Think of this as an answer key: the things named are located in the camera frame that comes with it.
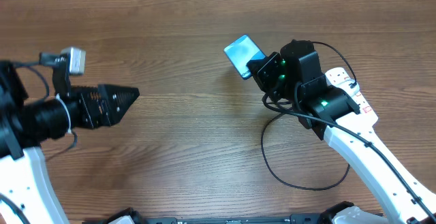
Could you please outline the blue Galaxy smartphone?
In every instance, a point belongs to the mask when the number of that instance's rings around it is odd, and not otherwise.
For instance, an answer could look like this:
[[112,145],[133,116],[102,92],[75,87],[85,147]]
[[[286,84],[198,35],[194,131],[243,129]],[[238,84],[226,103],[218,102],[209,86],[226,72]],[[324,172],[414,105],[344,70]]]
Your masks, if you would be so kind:
[[243,80],[251,77],[248,62],[262,60],[266,57],[248,35],[242,35],[226,46],[223,51]]

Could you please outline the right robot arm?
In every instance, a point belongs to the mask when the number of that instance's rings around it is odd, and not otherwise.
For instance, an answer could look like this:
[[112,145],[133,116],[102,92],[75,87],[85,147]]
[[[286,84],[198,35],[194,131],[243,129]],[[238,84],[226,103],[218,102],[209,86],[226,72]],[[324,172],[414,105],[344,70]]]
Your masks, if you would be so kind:
[[365,217],[342,204],[325,213],[322,222],[434,223],[435,194],[377,136],[378,117],[360,92],[355,74],[341,67],[323,72],[315,45],[294,39],[279,52],[265,55],[246,39],[235,65],[244,79],[254,78],[269,110],[297,117],[337,151],[385,213]]

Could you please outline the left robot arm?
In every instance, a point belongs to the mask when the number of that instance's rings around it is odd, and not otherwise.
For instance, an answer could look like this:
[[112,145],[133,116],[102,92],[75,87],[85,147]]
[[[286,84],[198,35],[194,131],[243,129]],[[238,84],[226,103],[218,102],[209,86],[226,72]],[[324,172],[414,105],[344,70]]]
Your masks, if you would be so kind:
[[48,177],[41,143],[73,133],[119,123],[139,97],[133,87],[100,84],[72,86],[69,61],[42,62],[53,69],[56,96],[23,105],[27,94],[1,109],[1,216],[6,223],[67,223]]

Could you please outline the white power strip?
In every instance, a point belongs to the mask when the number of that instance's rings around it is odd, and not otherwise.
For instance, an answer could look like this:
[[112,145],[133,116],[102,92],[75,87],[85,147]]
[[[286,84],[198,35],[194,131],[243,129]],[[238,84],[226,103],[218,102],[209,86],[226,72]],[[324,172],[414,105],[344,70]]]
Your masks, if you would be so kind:
[[328,70],[326,73],[327,85],[335,86],[344,90],[359,106],[360,113],[350,112],[347,115],[339,117],[339,124],[342,126],[355,125],[357,127],[373,127],[378,120],[378,116],[370,106],[369,102],[360,92],[360,86],[357,84],[354,88],[351,85],[354,80],[342,67],[336,67]]

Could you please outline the white USB charger plug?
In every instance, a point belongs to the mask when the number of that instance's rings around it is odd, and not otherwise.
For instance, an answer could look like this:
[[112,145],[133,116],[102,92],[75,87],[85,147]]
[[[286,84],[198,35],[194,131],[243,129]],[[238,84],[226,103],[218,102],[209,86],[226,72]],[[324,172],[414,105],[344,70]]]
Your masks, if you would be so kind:
[[338,88],[345,91],[350,97],[354,97],[360,94],[360,86],[356,84],[354,80],[346,80],[337,85]]

